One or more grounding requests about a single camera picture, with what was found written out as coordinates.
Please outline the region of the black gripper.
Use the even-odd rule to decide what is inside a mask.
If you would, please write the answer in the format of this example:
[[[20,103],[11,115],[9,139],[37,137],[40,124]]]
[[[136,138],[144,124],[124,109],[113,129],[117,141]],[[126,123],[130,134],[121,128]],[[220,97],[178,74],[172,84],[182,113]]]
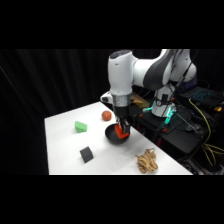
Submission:
[[[120,133],[120,122],[123,122],[123,134],[129,133],[130,132],[130,122],[128,121],[129,117],[129,106],[114,106],[113,111],[116,117],[116,124],[115,124],[115,132]]]

